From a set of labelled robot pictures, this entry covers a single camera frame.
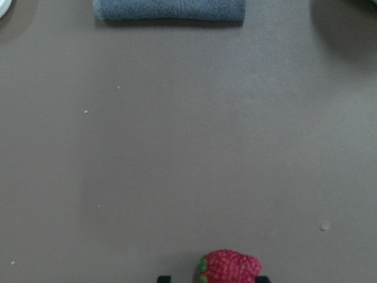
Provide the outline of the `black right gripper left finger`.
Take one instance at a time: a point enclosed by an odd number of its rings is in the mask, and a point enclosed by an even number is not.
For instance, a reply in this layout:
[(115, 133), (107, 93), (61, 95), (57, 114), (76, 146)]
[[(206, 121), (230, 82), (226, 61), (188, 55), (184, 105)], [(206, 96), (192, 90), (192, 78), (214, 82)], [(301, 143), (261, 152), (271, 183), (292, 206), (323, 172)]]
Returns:
[(157, 278), (157, 283), (171, 283), (171, 276), (170, 275), (160, 275)]

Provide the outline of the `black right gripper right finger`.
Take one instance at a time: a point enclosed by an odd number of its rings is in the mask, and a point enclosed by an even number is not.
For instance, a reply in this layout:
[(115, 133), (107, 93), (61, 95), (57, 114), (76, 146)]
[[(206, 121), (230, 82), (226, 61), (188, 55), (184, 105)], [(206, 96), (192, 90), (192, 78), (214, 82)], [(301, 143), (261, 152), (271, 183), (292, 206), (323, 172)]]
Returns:
[(258, 276), (256, 277), (256, 283), (271, 283), (271, 280), (268, 276)]

